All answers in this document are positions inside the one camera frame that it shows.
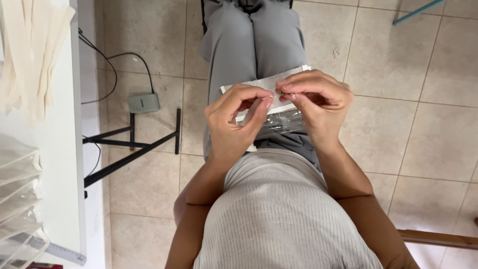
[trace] woman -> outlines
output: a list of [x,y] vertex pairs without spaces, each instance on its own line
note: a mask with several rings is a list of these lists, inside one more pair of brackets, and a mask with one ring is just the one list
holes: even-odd
[[[177,230],[166,268],[418,268],[338,139],[353,100],[321,71],[277,82],[301,111],[307,133],[255,141],[271,93],[238,84],[307,64],[288,3],[205,1],[200,54],[209,63],[206,163],[174,205]],[[220,86],[235,84],[221,95]],[[235,117],[261,98],[244,126]]]

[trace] ruler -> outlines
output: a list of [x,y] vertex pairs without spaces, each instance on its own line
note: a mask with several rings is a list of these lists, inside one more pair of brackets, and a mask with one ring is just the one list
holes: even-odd
[[[19,243],[25,242],[28,238],[30,237],[29,234],[26,233],[20,233],[15,236],[10,237],[11,240],[17,241]],[[28,240],[28,244],[31,245],[32,247],[36,249],[42,248],[46,242],[43,241],[41,238],[37,238],[32,236],[30,240]],[[65,259],[67,261],[74,262],[76,264],[79,264],[81,266],[85,265],[87,261],[87,257],[85,255],[81,255],[79,253],[76,253],[73,250],[69,250],[64,247],[60,247],[59,245],[55,245],[53,243],[50,243],[48,247],[45,250],[46,253],[51,254],[53,256],[56,256],[58,258]]]

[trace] grey trousers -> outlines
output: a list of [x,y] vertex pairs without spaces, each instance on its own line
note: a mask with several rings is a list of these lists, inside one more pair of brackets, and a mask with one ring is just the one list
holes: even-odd
[[[234,2],[205,0],[207,32],[199,47],[209,63],[208,104],[221,96],[221,86],[270,77],[307,64],[299,16],[288,2],[259,0],[250,15]],[[320,170],[306,133],[288,133],[256,140],[257,148],[294,151]],[[204,158],[211,149],[204,136]]]

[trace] hand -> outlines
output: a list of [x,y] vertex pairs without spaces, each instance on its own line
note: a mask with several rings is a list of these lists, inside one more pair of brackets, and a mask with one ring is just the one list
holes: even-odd
[[[236,116],[260,98],[252,118],[240,126]],[[211,135],[211,151],[208,161],[219,164],[218,169],[227,172],[254,142],[272,104],[272,93],[260,87],[234,84],[219,99],[204,110]]]
[[290,100],[300,110],[316,150],[334,150],[338,133],[354,99],[350,86],[319,70],[303,71],[278,81],[279,99]]

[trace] teal metal rod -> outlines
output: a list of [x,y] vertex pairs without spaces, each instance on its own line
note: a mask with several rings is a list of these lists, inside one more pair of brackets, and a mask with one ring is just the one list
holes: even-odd
[[397,20],[395,20],[395,21],[393,22],[393,25],[397,25],[397,24],[399,24],[399,23],[401,23],[401,22],[403,22],[403,21],[406,21],[406,20],[408,20],[409,18],[414,17],[414,16],[416,16],[416,15],[418,15],[418,14],[421,14],[421,13],[423,13],[423,12],[429,10],[430,8],[432,8],[432,7],[434,7],[434,6],[438,5],[438,4],[441,4],[441,3],[445,2],[445,1],[446,1],[446,0],[435,0],[435,1],[433,1],[433,2],[431,2],[431,3],[429,3],[429,4],[427,4],[427,5],[424,5],[424,6],[422,6],[421,8],[419,8],[419,9],[417,9],[417,10],[415,10],[415,11],[413,11],[413,12],[411,12],[411,13],[409,13],[409,14],[407,14],[407,15],[405,15],[405,16],[403,16],[403,17],[397,19]]

